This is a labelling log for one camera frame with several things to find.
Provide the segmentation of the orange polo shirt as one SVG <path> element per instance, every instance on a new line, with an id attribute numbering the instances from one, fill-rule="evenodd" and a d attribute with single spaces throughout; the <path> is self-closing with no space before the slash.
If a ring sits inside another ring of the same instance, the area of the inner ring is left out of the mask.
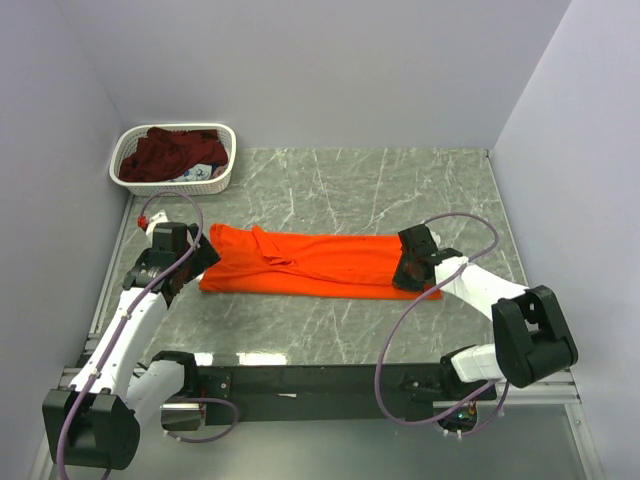
<path id="1" fill-rule="evenodd" d="M 393 277 L 401 259 L 396 236 L 308 235 L 210 228 L 220 261 L 199 281 L 207 293 L 413 300 L 428 287 L 401 289 Z"/>

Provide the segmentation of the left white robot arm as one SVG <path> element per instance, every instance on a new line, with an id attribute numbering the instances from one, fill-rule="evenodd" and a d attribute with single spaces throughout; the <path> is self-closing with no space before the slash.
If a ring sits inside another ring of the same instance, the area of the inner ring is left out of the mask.
<path id="1" fill-rule="evenodd" d="M 127 468 L 141 429 L 168 399 L 200 392 L 193 354 L 163 351 L 136 376 L 138 360 L 182 288 L 219 262 L 201 226 L 160 222 L 151 245 L 126 273 L 116 312 L 81 370 L 42 405 L 52 460 L 61 477 L 69 465 Z"/>

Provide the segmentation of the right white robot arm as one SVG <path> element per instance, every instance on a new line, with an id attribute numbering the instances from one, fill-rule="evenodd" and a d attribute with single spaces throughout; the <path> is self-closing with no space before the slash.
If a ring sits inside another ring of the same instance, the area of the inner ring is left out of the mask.
<path id="1" fill-rule="evenodd" d="M 556 294 L 527 287 L 478 266 L 454 248 L 440 248 L 419 224 L 398 233 L 401 256 L 393 285 L 412 293 L 431 288 L 453 295 L 492 324 L 493 341 L 444 355 L 439 387 L 460 399 L 487 381 L 525 388 L 575 365 L 579 354 Z"/>

